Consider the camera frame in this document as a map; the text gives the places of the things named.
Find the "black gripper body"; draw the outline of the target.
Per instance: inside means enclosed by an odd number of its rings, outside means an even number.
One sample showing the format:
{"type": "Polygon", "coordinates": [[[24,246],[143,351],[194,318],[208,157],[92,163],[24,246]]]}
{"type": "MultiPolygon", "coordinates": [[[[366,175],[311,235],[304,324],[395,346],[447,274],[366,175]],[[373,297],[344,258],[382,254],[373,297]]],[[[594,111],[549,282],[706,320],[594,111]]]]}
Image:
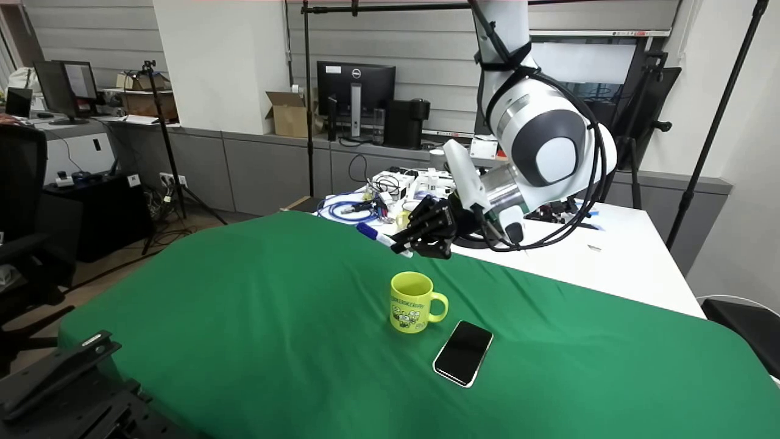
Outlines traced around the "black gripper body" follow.
{"type": "Polygon", "coordinates": [[[411,211],[411,224],[411,248],[422,257],[448,258],[451,246],[484,246],[475,214],[467,213],[456,195],[444,201],[426,195],[411,211]]]}

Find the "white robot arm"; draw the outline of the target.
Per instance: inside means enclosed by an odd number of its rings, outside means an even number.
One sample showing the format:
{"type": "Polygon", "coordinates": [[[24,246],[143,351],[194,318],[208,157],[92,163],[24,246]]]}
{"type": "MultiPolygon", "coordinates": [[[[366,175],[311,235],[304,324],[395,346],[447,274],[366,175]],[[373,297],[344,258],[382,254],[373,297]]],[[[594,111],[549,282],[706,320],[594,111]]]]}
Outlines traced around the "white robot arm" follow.
{"type": "Polygon", "coordinates": [[[447,168],[465,226],[460,241],[506,254],[567,239],[616,167],[612,131],[542,72],[532,56],[528,0],[467,0],[481,65],[477,114],[506,163],[477,174],[471,151],[448,140],[447,168]]]}

